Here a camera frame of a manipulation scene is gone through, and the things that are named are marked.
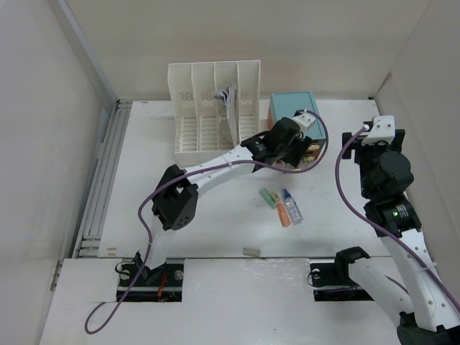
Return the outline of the white instruction booklet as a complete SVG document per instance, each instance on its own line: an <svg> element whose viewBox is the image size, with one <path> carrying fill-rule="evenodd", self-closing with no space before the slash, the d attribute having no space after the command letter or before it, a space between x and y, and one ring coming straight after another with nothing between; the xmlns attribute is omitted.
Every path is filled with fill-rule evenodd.
<svg viewBox="0 0 460 345"><path fill-rule="evenodd" d="M219 129L223 129L224 136L235 147L239 144L238 125L236 120L236 92L235 83L228 84L227 88L216 91L213 98L223 107L226 113L225 120L220 120Z"/></svg>

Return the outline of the clear blue spray bottle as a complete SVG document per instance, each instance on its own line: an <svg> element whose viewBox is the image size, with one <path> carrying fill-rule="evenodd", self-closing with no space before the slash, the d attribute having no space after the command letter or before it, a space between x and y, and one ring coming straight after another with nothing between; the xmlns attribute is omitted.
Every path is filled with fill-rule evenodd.
<svg viewBox="0 0 460 345"><path fill-rule="evenodd" d="M295 199L291 196L287 189L282 190L283 201L293 225L298 225L303 221L303 216L298 208Z"/></svg>

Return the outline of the grey rectangular eraser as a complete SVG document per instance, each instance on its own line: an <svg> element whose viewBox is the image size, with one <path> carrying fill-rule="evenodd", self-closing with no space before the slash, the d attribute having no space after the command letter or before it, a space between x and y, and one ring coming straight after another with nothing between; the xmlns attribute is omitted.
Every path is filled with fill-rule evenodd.
<svg viewBox="0 0 460 345"><path fill-rule="evenodd" d="M250 257L259 257L261 251L259 249L245 247L243 248L243 254Z"/></svg>

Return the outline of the clear smoky drawer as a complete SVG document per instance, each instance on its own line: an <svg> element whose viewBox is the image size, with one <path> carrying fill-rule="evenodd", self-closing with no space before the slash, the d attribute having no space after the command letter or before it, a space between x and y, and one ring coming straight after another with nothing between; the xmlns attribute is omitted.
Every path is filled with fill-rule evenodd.
<svg viewBox="0 0 460 345"><path fill-rule="evenodd" d="M284 168L292 171L303 171L313 167L319 161L322 151L323 145L317 140L313 140L307 147L304 144L299 144L296 151L283 160Z"/></svg>

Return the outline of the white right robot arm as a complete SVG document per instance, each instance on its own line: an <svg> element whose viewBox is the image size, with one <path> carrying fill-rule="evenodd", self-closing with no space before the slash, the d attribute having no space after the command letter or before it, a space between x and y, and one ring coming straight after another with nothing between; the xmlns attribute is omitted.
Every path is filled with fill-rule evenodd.
<svg viewBox="0 0 460 345"><path fill-rule="evenodd" d="M458 344L459 302L441 282L425 244L421 222L405 196L413 183L409 159L402 153L405 132L398 129L389 139L373 139L368 128L342 135L334 177L339 195L343 159L359 166L364 214L349 201L347 208L368 223L390 253L404 287L373 268L361 247L336 253L334 277L355 282L365 290L395 324L401 344Z"/></svg>

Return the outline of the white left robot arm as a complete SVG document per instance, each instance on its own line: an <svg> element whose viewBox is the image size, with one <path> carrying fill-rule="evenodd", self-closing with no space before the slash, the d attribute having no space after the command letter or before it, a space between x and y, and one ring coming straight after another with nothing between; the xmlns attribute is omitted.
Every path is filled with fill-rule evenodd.
<svg viewBox="0 0 460 345"><path fill-rule="evenodd" d="M194 219L198 199L213 188L239 176L275 167L277 160L297 168L311 139L304 132L315 122L306 112L293 118L283 117L273 128L245 139L230 151L199 165L181 169L172 165L164 172L150 200L152 220L142 223L148 227L147 252L136 254L136 276L145 285L153 285L161 275L175 232Z"/></svg>

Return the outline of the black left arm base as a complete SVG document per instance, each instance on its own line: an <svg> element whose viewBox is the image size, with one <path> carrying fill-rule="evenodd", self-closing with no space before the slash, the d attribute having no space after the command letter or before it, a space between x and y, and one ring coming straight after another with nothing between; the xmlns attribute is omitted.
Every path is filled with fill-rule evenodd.
<svg viewBox="0 0 460 345"><path fill-rule="evenodd" d="M183 297L184 259L167 259L151 270L144 268L139 278L129 289L142 263L140 253L134 259L118 263L114 270L119 275L116 300L133 303L176 303Z"/></svg>

